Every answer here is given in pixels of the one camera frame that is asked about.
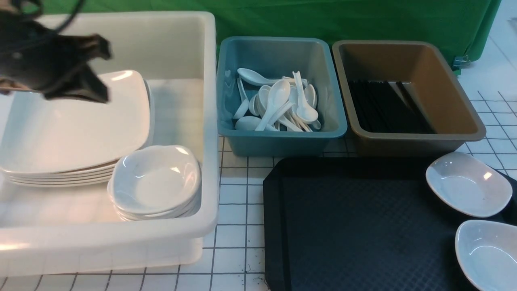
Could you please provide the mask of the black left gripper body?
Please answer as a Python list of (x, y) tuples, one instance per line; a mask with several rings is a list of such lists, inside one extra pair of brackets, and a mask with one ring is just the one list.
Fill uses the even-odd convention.
[(33, 17), (1, 12), (1, 91), (79, 88), (87, 37), (56, 33)]

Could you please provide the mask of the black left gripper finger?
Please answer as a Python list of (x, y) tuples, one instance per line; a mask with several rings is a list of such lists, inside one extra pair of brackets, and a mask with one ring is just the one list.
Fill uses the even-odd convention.
[(109, 90), (89, 65), (76, 72), (60, 77), (48, 89), (44, 89), (44, 99), (73, 99), (94, 103), (109, 103)]
[(87, 63), (111, 59), (110, 42), (101, 35), (61, 36), (61, 63)]

